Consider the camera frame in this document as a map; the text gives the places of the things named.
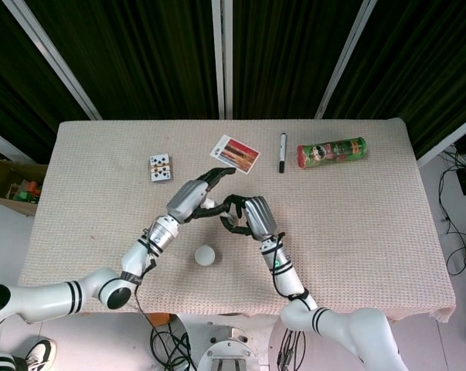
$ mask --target snack can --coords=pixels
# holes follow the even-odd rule
[[[366,142],[362,137],[318,145],[299,145],[298,165],[300,168],[313,168],[335,162],[358,160],[366,156],[366,151]]]

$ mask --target playing card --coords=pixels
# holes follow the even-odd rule
[[[171,169],[169,166],[154,167],[151,170],[150,179],[153,182],[160,182],[161,180],[169,180],[171,178]]]
[[[150,156],[148,163],[151,167],[161,167],[169,165],[169,154],[164,153],[162,155]]]
[[[229,135],[223,135],[210,152],[210,155],[248,174],[251,168],[253,168],[255,161],[260,156],[260,152],[248,147],[240,141],[232,139]]]

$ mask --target small white cup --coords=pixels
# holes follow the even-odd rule
[[[216,259],[216,252],[209,245],[202,245],[195,251],[195,261],[202,267],[210,267]]]

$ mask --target black marker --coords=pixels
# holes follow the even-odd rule
[[[281,134],[281,151],[279,152],[279,173],[284,172],[284,163],[286,162],[286,133]]]

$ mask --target sneaker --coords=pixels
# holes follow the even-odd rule
[[[49,339],[37,342],[29,354],[26,355],[28,371],[47,371],[51,368],[56,358],[56,343]]]

